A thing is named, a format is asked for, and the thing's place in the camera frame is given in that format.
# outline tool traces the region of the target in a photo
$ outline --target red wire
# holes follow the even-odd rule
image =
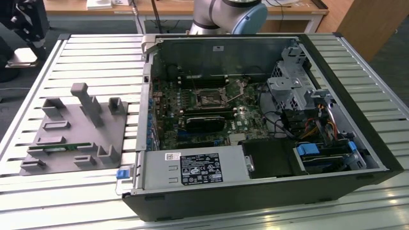
[[[314,120],[314,118],[310,118],[306,122],[306,132],[307,132],[307,128],[308,128],[308,123]]]
[[[339,137],[337,137],[337,125],[335,123],[333,123],[333,127],[335,127],[335,129],[333,129],[333,137],[335,137],[336,140],[339,140]]]

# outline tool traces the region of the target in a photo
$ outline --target blue tab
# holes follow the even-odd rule
[[[349,145],[352,151],[357,150],[357,145],[353,141],[348,142],[348,145]]]
[[[306,154],[304,149],[303,149],[302,146],[298,147],[298,152],[299,152],[300,156],[303,156]]]
[[[319,147],[314,143],[300,144],[300,146],[298,147],[298,151],[300,156],[320,153]]]
[[[130,179],[130,170],[120,169],[116,172],[116,179]]]

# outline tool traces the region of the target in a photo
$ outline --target aluminum extrusion table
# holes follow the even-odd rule
[[[100,102],[131,103],[123,165],[135,161],[142,90],[142,35],[72,35],[58,41],[0,143],[2,229],[367,230],[409,227],[409,110],[344,38],[310,34],[407,171],[337,201],[166,222],[143,222],[116,194],[116,169],[19,176],[47,97],[76,104],[70,87],[86,82]],[[132,183],[124,183],[124,189]]]

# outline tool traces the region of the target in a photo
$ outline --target warning sticker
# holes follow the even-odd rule
[[[180,156],[182,184],[223,182],[219,153]]]

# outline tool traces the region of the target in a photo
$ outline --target circuit board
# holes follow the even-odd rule
[[[268,127],[258,106],[258,83],[248,84],[242,78],[228,78],[223,88],[183,89],[178,82],[154,83],[158,103],[160,149],[174,150],[238,144],[230,137],[235,134],[246,139],[268,138]],[[204,116],[207,109],[232,110],[218,132],[190,133],[186,129],[187,114],[196,111]]]

